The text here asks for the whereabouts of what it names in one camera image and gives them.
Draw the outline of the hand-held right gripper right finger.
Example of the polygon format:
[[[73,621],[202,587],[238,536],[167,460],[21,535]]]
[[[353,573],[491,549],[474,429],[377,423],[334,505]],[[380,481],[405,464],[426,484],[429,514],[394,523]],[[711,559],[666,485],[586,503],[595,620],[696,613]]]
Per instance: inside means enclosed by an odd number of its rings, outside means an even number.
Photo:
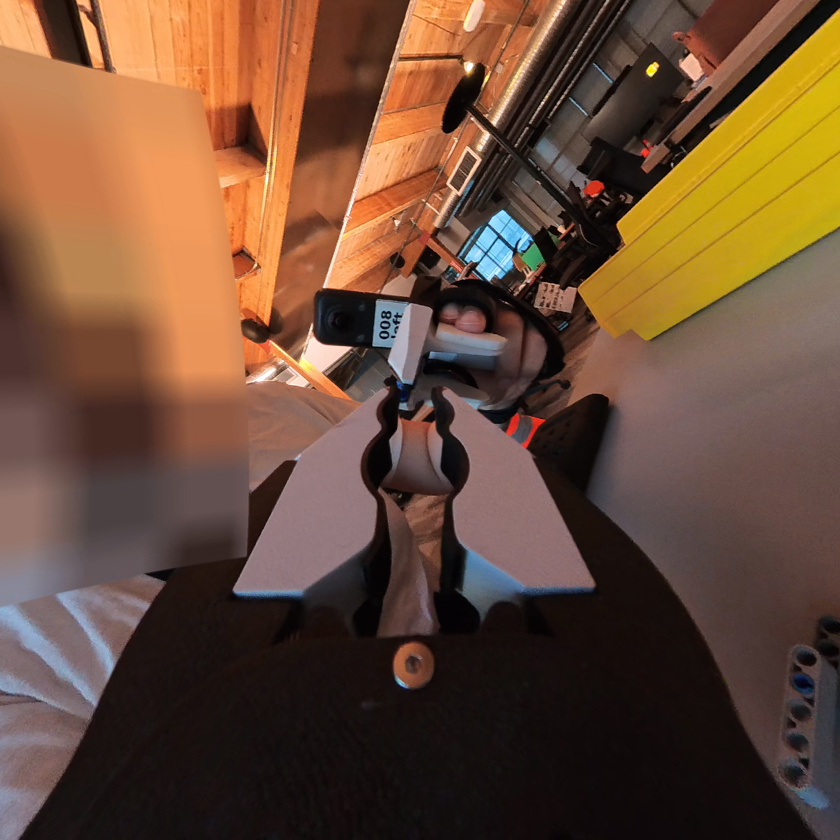
[[[486,616],[499,602],[593,592],[592,574],[528,450],[448,388],[434,388],[434,413],[434,452],[453,487],[437,614]]]

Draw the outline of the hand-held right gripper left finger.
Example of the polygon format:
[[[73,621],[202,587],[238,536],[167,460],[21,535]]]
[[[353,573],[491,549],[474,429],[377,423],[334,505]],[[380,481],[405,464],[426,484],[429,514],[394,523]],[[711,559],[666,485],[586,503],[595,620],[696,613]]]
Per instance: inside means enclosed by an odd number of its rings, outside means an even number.
[[[378,617],[392,571],[386,501],[396,390],[363,403],[291,385],[251,385],[254,491],[285,480],[236,583],[241,599],[297,599]]]

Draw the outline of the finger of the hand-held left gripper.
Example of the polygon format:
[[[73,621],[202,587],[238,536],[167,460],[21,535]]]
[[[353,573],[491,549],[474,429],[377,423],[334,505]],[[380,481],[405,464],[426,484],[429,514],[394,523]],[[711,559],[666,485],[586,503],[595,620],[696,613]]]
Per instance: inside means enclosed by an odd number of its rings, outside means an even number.
[[[402,313],[389,353],[389,367],[405,387],[415,385],[433,318],[432,308],[416,303],[409,303]]]
[[[433,398],[434,389],[449,390],[474,409],[488,401],[488,394],[450,375],[420,375],[413,385],[413,420],[447,421],[454,416],[454,408],[446,397]]]

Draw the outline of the person's left hand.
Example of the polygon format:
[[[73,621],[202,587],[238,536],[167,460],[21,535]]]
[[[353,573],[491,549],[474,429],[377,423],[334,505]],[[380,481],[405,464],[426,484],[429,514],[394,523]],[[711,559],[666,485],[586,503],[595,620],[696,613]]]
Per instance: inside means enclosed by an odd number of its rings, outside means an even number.
[[[482,410],[508,409],[537,379],[545,361],[547,344],[538,330],[508,306],[497,306],[491,329],[487,327],[484,313],[465,303],[452,302],[443,306],[438,320],[462,332],[491,332],[506,340],[492,371],[471,370],[478,389],[487,394],[487,399],[480,405]]]

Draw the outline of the orange reflective vest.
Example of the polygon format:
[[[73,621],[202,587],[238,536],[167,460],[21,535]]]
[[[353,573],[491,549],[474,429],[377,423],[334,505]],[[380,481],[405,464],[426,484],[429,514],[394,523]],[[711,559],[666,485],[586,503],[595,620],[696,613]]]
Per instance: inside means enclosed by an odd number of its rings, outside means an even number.
[[[545,420],[524,413],[514,413],[507,420],[505,434],[524,448],[529,448],[535,434]]]

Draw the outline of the black mesh office chair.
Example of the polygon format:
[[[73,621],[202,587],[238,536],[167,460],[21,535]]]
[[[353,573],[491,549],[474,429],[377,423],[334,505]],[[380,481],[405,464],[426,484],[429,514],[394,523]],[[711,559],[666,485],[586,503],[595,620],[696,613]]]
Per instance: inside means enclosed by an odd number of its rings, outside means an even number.
[[[611,404],[601,393],[583,396],[545,420],[527,450],[539,466],[585,494],[599,455]]]

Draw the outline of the grid pane window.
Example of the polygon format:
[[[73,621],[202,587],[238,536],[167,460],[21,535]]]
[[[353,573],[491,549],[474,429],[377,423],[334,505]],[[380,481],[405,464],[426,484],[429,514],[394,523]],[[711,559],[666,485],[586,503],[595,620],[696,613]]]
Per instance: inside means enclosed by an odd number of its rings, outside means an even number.
[[[475,273],[480,279],[501,280],[514,269],[513,257],[531,243],[530,232],[501,209],[467,237],[458,258],[465,264],[476,263]]]

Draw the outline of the white paper sign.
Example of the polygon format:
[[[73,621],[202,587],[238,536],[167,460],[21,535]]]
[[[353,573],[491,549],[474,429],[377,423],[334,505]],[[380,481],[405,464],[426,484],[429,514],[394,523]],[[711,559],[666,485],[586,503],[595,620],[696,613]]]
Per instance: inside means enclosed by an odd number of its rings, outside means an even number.
[[[532,305],[541,312],[572,314],[578,295],[577,287],[562,287],[559,283],[541,281]]]

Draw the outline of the white ceiling vent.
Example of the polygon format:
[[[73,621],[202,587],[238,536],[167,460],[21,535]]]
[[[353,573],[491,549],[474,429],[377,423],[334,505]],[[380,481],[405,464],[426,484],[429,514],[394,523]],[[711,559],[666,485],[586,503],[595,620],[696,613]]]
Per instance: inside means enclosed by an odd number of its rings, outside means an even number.
[[[453,171],[448,176],[446,185],[449,190],[457,196],[461,196],[471,183],[481,163],[482,157],[467,145],[461,151]]]

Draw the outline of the black floor lamp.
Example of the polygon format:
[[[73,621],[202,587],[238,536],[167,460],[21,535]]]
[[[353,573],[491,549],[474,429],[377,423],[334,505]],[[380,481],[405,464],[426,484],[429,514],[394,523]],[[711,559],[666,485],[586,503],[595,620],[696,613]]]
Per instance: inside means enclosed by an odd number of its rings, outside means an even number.
[[[598,224],[595,218],[588,213],[581,201],[577,203],[573,201],[564,189],[555,184],[543,169],[516,149],[503,136],[499,129],[477,109],[476,101],[480,96],[484,84],[484,70],[484,65],[478,63],[469,71],[465,72],[458,81],[445,105],[441,123],[442,131],[445,134],[451,134],[466,119],[471,119],[490,136],[496,145],[503,149],[515,162],[519,163],[520,167],[527,171],[555,202],[561,205],[562,209],[573,220],[579,235],[588,245],[608,257],[613,256],[617,252],[620,244],[617,234],[611,233],[608,229]]]

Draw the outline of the yellow plastic bin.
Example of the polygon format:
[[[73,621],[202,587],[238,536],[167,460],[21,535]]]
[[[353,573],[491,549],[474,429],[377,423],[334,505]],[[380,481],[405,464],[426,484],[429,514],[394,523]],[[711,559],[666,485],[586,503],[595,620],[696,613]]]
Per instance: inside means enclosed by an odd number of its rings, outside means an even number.
[[[651,340],[837,230],[838,109],[835,13],[621,219],[601,327]]]

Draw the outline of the dark metal cabinet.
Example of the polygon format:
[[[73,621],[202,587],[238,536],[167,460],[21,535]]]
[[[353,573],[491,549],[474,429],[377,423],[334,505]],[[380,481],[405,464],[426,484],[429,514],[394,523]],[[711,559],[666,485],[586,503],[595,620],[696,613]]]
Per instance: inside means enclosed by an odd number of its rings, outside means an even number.
[[[665,54],[655,45],[648,45],[596,104],[581,133],[590,148],[579,171],[590,180],[635,197],[646,194],[664,173],[644,172],[643,156],[626,151],[625,147],[683,81],[683,74]]]

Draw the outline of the grey holed toy beam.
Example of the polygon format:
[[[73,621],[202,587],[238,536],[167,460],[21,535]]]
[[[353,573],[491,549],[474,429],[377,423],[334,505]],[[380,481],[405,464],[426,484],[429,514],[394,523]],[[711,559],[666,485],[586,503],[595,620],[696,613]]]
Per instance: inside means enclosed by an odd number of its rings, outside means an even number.
[[[784,666],[775,771],[806,805],[831,804],[838,728],[839,620],[821,616],[812,644],[792,646]]]

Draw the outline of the silver ceiling duct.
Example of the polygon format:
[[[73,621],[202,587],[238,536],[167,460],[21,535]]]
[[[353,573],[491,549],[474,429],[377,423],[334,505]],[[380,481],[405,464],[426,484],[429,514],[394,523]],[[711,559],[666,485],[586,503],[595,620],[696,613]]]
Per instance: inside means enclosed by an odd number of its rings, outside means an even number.
[[[485,116],[492,131],[470,118],[465,119],[470,128],[456,130],[454,170],[465,150],[477,155],[479,163],[459,187],[449,187],[433,230],[445,228],[455,213],[484,208],[514,164],[531,165],[529,147],[538,132],[548,125],[632,4],[548,2],[507,85]]]

